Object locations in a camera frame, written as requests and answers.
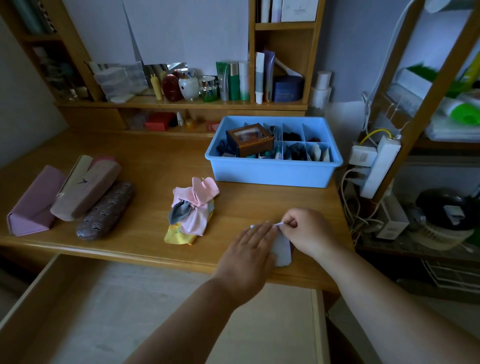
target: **hand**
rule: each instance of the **hand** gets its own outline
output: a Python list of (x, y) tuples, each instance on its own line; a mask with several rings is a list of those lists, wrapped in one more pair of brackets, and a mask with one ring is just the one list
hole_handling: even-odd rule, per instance
[(282, 233), (302, 253), (318, 261), (319, 254), (327, 248), (340, 246), (332, 226), (318, 211), (309, 208), (291, 208), (282, 218)]
[(212, 280), (229, 293), (236, 306), (247, 303), (264, 287), (275, 267), (276, 256), (270, 247), (277, 232), (269, 222), (245, 229), (220, 258)]

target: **brown box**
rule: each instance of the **brown box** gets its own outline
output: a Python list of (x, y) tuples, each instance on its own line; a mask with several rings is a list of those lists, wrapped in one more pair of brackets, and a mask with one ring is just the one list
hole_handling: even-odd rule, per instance
[(227, 142), (241, 158), (273, 150), (273, 136), (258, 123), (227, 130)]

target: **yellow cloth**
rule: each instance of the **yellow cloth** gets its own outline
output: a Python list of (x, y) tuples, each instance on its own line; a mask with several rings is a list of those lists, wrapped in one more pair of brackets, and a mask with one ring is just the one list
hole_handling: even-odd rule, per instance
[[(210, 221), (210, 218), (213, 215), (213, 210), (208, 214), (208, 221)], [(181, 223), (177, 222), (175, 225), (170, 225), (168, 227), (167, 234), (165, 235), (164, 241), (168, 244), (176, 244), (176, 245), (182, 245), (182, 244), (188, 244), (192, 245), (193, 241), (197, 238), (197, 235), (190, 235), (190, 234), (185, 234), (181, 232)]]

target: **open drawer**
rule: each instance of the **open drawer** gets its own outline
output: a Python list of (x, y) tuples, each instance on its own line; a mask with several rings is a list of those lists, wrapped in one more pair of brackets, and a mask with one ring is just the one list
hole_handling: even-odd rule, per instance
[[(55, 256), (0, 323), (2, 363), (120, 363), (207, 275)], [(267, 284), (208, 363), (328, 363), (322, 295)]]

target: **power strip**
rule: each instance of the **power strip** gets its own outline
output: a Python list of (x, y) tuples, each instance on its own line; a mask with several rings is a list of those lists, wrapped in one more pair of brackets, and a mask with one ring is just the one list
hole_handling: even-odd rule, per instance
[(360, 196), (373, 198), (401, 146), (400, 140), (388, 139), (386, 136), (382, 136), (380, 143), (378, 143), (377, 158), (370, 167), (370, 173), (360, 190)]

